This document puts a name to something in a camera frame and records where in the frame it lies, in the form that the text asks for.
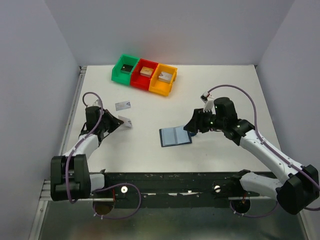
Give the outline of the silver credit card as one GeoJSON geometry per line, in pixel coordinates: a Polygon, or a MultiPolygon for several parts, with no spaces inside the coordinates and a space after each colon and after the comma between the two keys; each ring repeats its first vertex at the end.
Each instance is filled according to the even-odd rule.
{"type": "Polygon", "coordinates": [[[127,117],[123,117],[123,116],[118,116],[118,118],[123,121],[123,126],[127,127],[127,128],[132,128],[132,121],[130,118],[127,117]]]}
{"type": "Polygon", "coordinates": [[[130,109],[130,108],[131,108],[130,101],[122,101],[122,102],[115,103],[115,110],[116,111],[122,111],[122,110],[130,109]]]}

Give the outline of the blue leather card holder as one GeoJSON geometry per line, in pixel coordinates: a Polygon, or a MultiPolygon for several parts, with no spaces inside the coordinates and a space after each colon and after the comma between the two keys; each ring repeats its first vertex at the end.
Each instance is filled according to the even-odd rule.
{"type": "Polygon", "coordinates": [[[160,144],[163,148],[191,144],[195,135],[196,133],[185,130],[184,126],[159,129],[160,144]]]}

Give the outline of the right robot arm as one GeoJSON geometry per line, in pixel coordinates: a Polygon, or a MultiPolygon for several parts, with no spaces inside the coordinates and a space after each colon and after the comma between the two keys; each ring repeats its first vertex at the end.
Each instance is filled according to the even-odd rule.
{"type": "Polygon", "coordinates": [[[292,215],[320,196],[318,170],[310,164],[303,166],[273,147],[253,124],[238,118],[234,103],[228,97],[208,100],[203,108],[196,108],[184,130],[193,134],[222,132],[274,174],[274,178],[269,178],[249,170],[238,172],[230,183],[230,191],[236,196],[255,192],[276,200],[292,215]]]}

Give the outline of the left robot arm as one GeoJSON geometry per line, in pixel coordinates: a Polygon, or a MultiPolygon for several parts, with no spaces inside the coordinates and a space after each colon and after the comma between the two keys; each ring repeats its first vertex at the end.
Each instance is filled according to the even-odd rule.
{"type": "Polygon", "coordinates": [[[104,198],[111,185],[101,172],[90,173],[88,159],[102,141],[124,122],[99,106],[85,108],[86,121],[76,144],[50,161],[50,196],[53,201],[88,199],[92,192],[104,198]]]}

